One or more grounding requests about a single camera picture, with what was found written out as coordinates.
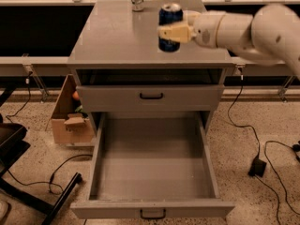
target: brown box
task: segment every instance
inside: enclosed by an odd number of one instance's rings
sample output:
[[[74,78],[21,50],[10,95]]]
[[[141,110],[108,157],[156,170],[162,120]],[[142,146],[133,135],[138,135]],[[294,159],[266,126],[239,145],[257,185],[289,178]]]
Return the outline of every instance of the brown box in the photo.
[[[80,105],[72,98],[75,90],[73,76],[67,75],[51,117],[55,143],[90,143],[95,136],[90,120],[75,113]]]

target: gray cabinet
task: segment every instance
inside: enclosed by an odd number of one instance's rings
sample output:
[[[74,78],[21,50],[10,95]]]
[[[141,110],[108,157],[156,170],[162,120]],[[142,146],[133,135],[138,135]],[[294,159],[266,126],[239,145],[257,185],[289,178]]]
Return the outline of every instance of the gray cabinet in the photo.
[[[200,1],[178,1],[203,9]],[[158,50],[158,11],[145,2],[97,1],[68,60],[97,138],[79,218],[225,217],[205,131],[230,56],[193,44]]]

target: empty drawer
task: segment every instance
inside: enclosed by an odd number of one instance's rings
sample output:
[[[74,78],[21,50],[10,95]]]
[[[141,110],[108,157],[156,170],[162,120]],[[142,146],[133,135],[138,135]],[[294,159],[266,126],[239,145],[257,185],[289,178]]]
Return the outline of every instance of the empty drawer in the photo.
[[[78,86],[87,112],[212,111],[223,85]]]
[[[225,217],[197,112],[185,117],[110,118],[97,133],[88,198],[79,218]]]

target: black handle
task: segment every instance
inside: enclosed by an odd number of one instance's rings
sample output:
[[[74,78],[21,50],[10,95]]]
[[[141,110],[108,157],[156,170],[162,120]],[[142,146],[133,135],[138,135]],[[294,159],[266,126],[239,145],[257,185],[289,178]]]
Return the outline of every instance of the black handle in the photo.
[[[140,99],[145,99],[145,100],[159,100],[163,98],[163,93],[160,93],[159,96],[157,97],[148,97],[148,96],[144,96],[143,93],[140,93]]]
[[[166,209],[163,209],[163,215],[161,217],[144,217],[143,216],[143,210],[140,210],[140,216],[141,219],[147,219],[147,220],[159,220],[159,219],[164,219],[166,217]]]

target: terrazzo floor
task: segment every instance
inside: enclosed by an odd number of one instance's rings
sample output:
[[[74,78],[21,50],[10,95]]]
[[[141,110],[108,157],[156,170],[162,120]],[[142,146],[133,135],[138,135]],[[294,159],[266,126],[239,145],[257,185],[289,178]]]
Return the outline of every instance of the terrazzo floor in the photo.
[[[25,102],[8,100],[1,108],[3,115],[15,113]],[[209,224],[209,225],[253,225],[278,224],[276,220],[277,197],[258,179],[249,177],[248,170],[257,154],[258,145],[250,128],[238,128],[229,123],[227,111],[231,101],[220,102],[209,131],[211,158],[217,178],[220,198],[235,203],[231,213],[222,218],[165,218],[163,220],[142,219],[88,219],[86,224],[136,225],[136,224]],[[29,102],[19,114],[12,118],[28,129],[25,140],[31,144],[27,152],[12,166],[10,171],[23,183],[49,181],[54,169],[64,160],[79,154],[92,154],[92,147],[74,147],[53,142],[51,123],[47,126],[53,112],[54,101]],[[267,161],[263,148],[268,140],[279,141],[292,146],[300,140],[300,103],[273,101],[238,101],[232,108],[232,119],[240,125],[250,124],[257,130],[261,142],[261,159]],[[300,212],[300,163],[288,148],[269,143],[267,155],[288,190],[288,201],[295,211]],[[65,164],[56,175],[54,182],[65,187],[74,173],[81,173],[83,181],[76,186],[52,224],[84,224],[69,209],[70,204],[84,201],[87,194],[87,181],[91,166],[90,157],[79,157]],[[24,187],[6,173],[5,180],[49,203],[57,196],[49,193],[47,185]],[[285,203],[285,193],[275,173],[268,163],[262,180],[277,191],[280,198],[279,219],[281,224],[299,225],[300,216],[292,212]],[[10,211],[4,224],[34,225],[45,218],[43,214],[17,202],[0,192],[0,199],[10,203]]]

